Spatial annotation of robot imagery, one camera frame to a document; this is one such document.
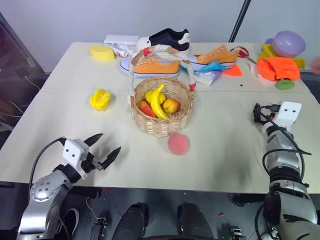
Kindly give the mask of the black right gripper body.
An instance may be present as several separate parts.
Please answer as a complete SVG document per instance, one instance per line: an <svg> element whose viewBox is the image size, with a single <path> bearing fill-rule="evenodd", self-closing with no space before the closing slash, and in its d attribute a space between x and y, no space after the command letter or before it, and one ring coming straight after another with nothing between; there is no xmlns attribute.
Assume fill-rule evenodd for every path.
<svg viewBox="0 0 320 240"><path fill-rule="evenodd" d="M257 124L266 124L269 121L272 121L276 113L280 110L280 104L271 104L261 106L259 103L256 103L253 108L253 121ZM262 113L262 109L266 109L270 111L269 115L265 115Z"/></svg>

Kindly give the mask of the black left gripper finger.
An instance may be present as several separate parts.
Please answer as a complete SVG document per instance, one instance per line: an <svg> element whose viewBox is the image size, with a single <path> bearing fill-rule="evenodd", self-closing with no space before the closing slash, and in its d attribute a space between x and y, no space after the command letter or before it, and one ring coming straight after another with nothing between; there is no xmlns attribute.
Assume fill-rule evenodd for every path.
<svg viewBox="0 0 320 240"><path fill-rule="evenodd" d="M93 146L104 134L103 133L97 133L95 135L90 136L89 138L87 138L86 140L84 140L83 142L85 143L85 146L87 148L90 148L91 146Z"/></svg>
<svg viewBox="0 0 320 240"><path fill-rule="evenodd" d="M103 170L105 170L109 165L111 165L115 161L120 151L121 151L121 147L118 147L107 156L106 160L101 163Z"/></svg>

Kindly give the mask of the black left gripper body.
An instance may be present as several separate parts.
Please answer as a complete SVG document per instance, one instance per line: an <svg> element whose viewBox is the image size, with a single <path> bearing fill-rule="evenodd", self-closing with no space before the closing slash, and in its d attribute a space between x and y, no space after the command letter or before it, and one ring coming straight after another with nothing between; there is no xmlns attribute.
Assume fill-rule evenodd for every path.
<svg viewBox="0 0 320 240"><path fill-rule="evenodd" d="M103 166L100 162L95 160L95 156L92 153L88 153L85 160L81 162L81 168L86 174L90 173L92 170L102 170Z"/></svg>

